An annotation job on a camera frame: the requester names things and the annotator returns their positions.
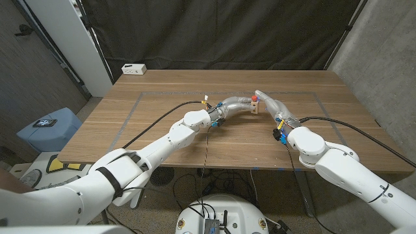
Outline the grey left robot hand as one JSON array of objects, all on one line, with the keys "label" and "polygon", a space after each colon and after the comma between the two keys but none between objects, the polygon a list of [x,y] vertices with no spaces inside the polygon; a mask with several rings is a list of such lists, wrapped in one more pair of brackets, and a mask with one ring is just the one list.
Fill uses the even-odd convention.
[{"label": "grey left robot hand", "polygon": [[255,107],[251,105],[252,99],[250,97],[229,97],[218,103],[216,107],[208,110],[211,118],[211,123],[215,123],[220,119],[226,120],[239,111],[253,111]]}]

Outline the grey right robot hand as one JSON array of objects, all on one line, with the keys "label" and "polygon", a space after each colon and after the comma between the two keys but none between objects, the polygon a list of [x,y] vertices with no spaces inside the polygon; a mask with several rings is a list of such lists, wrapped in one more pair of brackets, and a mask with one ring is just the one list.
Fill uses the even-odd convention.
[{"label": "grey right robot hand", "polygon": [[276,122],[278,129],[285,129],[286,132],[290,132],[292,129],[301,126],[300,121],[284,103],[271,98],[260,90],[256,90],[255,95],[265,103],[267,111]]}]

